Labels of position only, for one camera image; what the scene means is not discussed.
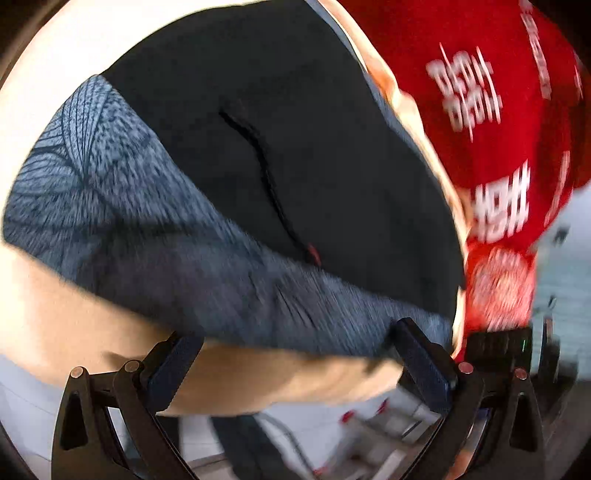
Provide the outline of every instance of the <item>white floor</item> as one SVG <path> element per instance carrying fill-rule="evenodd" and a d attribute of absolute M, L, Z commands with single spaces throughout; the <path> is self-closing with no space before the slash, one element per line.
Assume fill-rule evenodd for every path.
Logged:
<path fill-rule="evenodd" d="M 51 444 L 61 390 L 45 385 L 0 355 L 0 421 L 40 480 L 50 480 Z M 372 417 L 384 399 L 413 411 L 419 402 L 402 390 L 362 403 L 341 406 L 322 404 L 276 404 L 266 413 L 283 422 L 295 435 L 314 468 L 324 465 L 345 432 L 340 418 L 349 410 Z M 115 429 L 124 435 L 123 419 L 111 410 Z M 261 422 L 283 451 L 286 462 L 300 471 L 304 467 L 286 435 Z M 221 453 L 207 417 L 188 416 L 181 421 L 181 453 L 186 461 Z"/>

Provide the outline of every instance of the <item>folded cloth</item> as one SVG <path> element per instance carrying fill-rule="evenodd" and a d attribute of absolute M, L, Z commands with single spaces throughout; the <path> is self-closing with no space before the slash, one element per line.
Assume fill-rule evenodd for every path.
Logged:
<path fill-rule="evenodd" d="M 93 102 L 101 104 L 102 118 L 90 115 L 95 111 Z M 96 152 L 104 154 L 109 149 L 110 158 L 103 155 L 103 161 L 96 161 Z M 113 161 L 121 158 L 126 163 Z M 118 183 L 105 183 L 115 172 Z M 135 181 L 142 184 L 140 189 L 132 187 Z M 100 197 L 99 184 L 106 187 L 103 192 L 109 201 Z M 436 315 L 284 258 L 245 235 L 178 171 L 158 138 L 101 77 L 91 78 L 58 111 L 32 151 L 14 192 L 17 195 L 9 201 L 4 225 L 10 241 L 84 288 L 168 325 L 183 327 L 187 325 L 183 320 L 190 318 L 195 327 L 205 326 L 206 333 L 241 344 L 369 356 L 375 354 L 390 319 L 409 314 L 432 339 L 449 341 L 446 322 Z M 70 209 L 65 216 L 64 205 Z M 59 215 L 66 228 L 48 229 L 48 225 L 54 225 L 52 215 Z M 139 220 L 154 215 L 160 217 L 149 225 L 152 229 L 146 228 L 146 222 L 138 227 Z M 19 218 L 25 219 L 22 224 Z M 209 228 L 203 228 L 204 220 Z M 200 238 L 196 242 L 197 231 Z M 154 252 L 160 260 L 150 263 L 156 258 Z M 53 273 L 17 252 L 5 248 L 3 255 L 7 271 L 12 273 L 6 292 L 14 293 L 15 298 L 30 293 L 34 303 L 25 308 L 24 301 L 11 300 L 10 317 L 14 321 L 7 323 L 9 335 L 4 336 L 7 341 L 2 350 L 45 380 L 62 383 L 76 364 L 91 371 L 119 368 L 127 358 L 145 354 L 168 333 L 70 284 L 59 283 Z M 205 258 L 215 261 L 203 262 Z M 133 270 L 126 270 L 129 262 Z M 178 277 L 171 275 L 175 269 Z M 250 283 L 239 280 L 241 277 Z M 208 288 L 205 295 L 204 290 L 194 287 L 196 281 L 211 286 L 213 278 L 220 290 Z M 183 302 L 176 302 L 177 293 Z M 243 294 L 255 299 L 257 313 L 262 316 L 252 315 L 252 302 L 245 301 Z M 363 315 L 341 310 L 335 316 L 334 309 L 348 309 L 347 305 L 353 309 L 361 306 Z M 212 316 L 214 311 L 221 312 L 220 308 L 231 314 Z M 248 313 L 257 327 L 279 315 L 291 319 L 292 325 L 312 328 L 317 327 L 313 322 L 321 320 L 318 331 L 338 326 L 345 332 L 347 324 L 350 329 L 338 342 L 333 335 L 314 335 L 310 341 L 292 335 L 290 322 L 277 321 L 271 329 L 252 332 L 241 329 L 239 325 L 248 319 L 238 312 Z M 374 322 L 376 314 L 381 320 Z M 359 335 L 361 325 L 370 333 Z M 25 326 L 31 333 L 29 338 L 18 334 Z M 9 339 L 18 339 L 19 348 Z M 287 343 L 278 343 L 278 339 Z M 22 350 L 27 342 L 29 348 Z M 172 411 L 234 414 L 260 410 L 273 401 L 360 400 L 392 388 L 400 375 L 400 366 L 393 362 L 384 362 L 371 374 L 365 371 L 366 365 L 363 359 L 255 351 L 211 342 L 178 392 Z"/>

